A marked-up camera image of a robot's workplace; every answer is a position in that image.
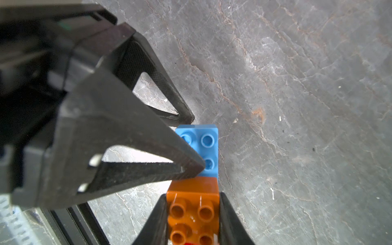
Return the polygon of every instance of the orange stud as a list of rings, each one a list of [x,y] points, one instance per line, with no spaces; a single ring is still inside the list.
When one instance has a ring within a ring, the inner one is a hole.
[[[215,177],[173,180],[166,193],[173,245],[213,245],[219,233],[219,199]]]

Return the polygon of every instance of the marble surface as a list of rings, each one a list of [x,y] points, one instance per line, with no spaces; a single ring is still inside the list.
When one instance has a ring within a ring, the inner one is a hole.
[[[392,1],[98,3],[219,128],[220,188],[256,244],[392,244]],[[167,107],[147,79],[135,93]],[[132,243],[167,187],[90,202],[111,244]]]

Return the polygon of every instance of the triangular cutout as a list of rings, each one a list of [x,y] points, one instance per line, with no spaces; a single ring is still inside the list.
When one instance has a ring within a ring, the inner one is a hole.
[[[158,110],[169,112],[178,115],[177,110],[166,98],[166,96],[159,90],[151,77],[143,72],[136,86],[133,89],[133,94],[136,95],[144,104],[154,107]]]
[[[162,156],[141,151],[124,145],[109,147],[102,157],[104,162],[129,162],[129,163],[172,163],[173,161]]]

